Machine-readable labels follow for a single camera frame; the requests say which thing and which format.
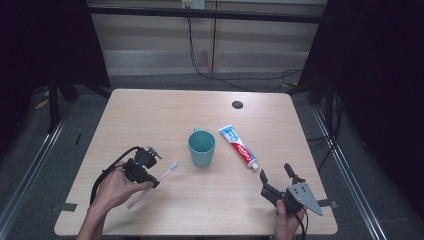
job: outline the black curtain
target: black curtain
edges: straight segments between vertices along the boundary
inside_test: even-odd
[[[339,93],[368,149],[422,219],[423,12],[421,1],[329,0],[324,15],[345,21],[319,26],[300,81],[314,83],[312,102]]]
[[[0,3],[0,148],[13,136],[32,90],[58,81],[110,87],[90,14],[45,11],[37,5],[79,5],[82,0]]]

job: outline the teal cup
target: teal cup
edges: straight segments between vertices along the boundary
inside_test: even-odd
[[[212,162],[215,138],[211,133],[195,128],[188,139],[188,148],[193,164],[200,168],[207,167]]]

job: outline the wall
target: wall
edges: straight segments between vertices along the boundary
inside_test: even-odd
[[[321,15],[322,0],[206,1],[206,9]],[[181,8],[181,1],[88,1],[89,4]],[[192,73],[185,18],[92,15],[110,76]],[[301,68],[317,24],[191,19],[201,72],[281,72]]]

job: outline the power outlet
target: power outlet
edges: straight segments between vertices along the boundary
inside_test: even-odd
[[[193,0],[192,8],[205,10],[205,0]]]
[[[181,7],[183,9],[193,9],[193,0],[181,0]]]

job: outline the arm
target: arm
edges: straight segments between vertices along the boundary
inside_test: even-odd
[[[88,208],[78,240],[100,239],[107,213],[126,202],[135,192],[152,187],[151,182],[132,183],[125,177],[122,167],[113,170],[100,184],[93,204]]]
[[[284,202],[282,200],[277,201],[276,210],[278,216],[277,221],[275,222],[274,238],[276,240],[293,239],[294,234],[299,227],[299,222],[293,214],[286,214],[286,207],[284,206]],[[303,210],[297,212],[296,214],[301,220],[303,220],[303,217],[305,216],[305,212]]]

